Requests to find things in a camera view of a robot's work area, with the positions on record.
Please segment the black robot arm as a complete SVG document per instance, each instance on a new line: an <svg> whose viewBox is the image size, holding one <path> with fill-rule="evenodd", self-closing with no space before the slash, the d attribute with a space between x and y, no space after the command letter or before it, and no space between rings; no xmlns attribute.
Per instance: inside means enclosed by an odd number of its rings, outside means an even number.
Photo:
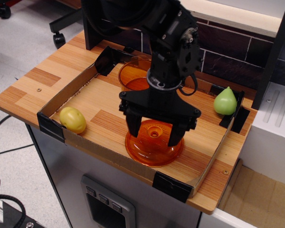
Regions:
<svg viewBox="0 0 285 228"><path fill-rule="evenodd" d="M152 51L147 72L149 87L121 92L120 111L129 132L137 136L143 117L172 125L168 145L175 146L196 127L201 112L183 101L187 77L201 65L198 26L192 14L177 0L84 0L82 10L101 36L138 29L147 34Z"/></svg>

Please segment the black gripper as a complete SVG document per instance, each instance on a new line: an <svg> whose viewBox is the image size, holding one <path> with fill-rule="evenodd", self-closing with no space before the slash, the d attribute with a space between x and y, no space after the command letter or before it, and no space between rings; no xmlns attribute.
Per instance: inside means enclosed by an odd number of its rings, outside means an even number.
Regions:
<svg viewBox="0 0 285 228"><path fill-rule="evenodd" d="M119 94L119 110L126 115L129 133L138 137L142 118L172 124L168 146L177 145L187 131L195 129L201 111L181 99L177 90L181 90L184 81L173 89L164 90L150 85L142 91L122 91Z"/></svg>

